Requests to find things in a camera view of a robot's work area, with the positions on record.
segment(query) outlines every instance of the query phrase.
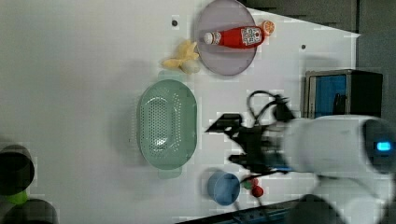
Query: ketchup label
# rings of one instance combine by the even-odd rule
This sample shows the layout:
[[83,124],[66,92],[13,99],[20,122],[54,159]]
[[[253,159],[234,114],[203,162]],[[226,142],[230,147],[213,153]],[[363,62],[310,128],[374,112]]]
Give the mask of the ketchup label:
[[248,46],[252,44],[257,44],[262,41],[262,31],[260,28],[247,27],[241,30],[242,42]]

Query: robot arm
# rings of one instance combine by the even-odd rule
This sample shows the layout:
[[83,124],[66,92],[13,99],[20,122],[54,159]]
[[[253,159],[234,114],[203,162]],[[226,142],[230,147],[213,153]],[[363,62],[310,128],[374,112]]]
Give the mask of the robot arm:
[[229,160],[252,173],[320,176],[313,192],[290,211],[289,224],[377,223],[394,196],[396,137],[389,123],[353,115],[295,119],[284,99],[272,96],[275,118],[286,123],[282,132],[269,134],[271,125],[259,122],[243,127],[235,114],[223,115],[207,132],[226,133],[239,144],[245,154]]

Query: purple plate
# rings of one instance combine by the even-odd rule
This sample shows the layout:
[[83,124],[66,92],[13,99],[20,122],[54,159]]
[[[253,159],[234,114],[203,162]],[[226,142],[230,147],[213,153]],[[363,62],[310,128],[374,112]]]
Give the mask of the purple plate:
[[216,0],[201,13],[195,29],[198,52],[204,65],[212,72],[234,76],[245,71],[256,55],[254,49],[229,49],[207,45],[207,32],[224,31],[238,26],[256,25],[250,12],[235,0]]

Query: green object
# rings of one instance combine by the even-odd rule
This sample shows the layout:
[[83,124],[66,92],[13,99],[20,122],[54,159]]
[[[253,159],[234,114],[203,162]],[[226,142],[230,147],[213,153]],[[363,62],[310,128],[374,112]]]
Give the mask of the green object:
[[160,178],[178,177],[197,144],[197,105],[191,90],[175,79],[163,79],[145,91],[137,116],[137,143],[145,159],[160,170]]
[[252,185],[251,181],[245,181],[243,183],[243,187],[244,187],[244,189],[253,189],[253,185]]
[[21,205],[26,203],[27,201],[27,193],[26,190],[21,191],[17,194],[6,196],[7,201],[10,203],[16,204],[16,205]]

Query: red ball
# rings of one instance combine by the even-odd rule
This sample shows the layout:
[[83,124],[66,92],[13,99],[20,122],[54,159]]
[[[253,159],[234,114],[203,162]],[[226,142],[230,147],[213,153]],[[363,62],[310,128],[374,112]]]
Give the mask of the red ball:
[[254,186],[251,194],[256,198],[260,198],[264,194],[264,190],[260,186]]

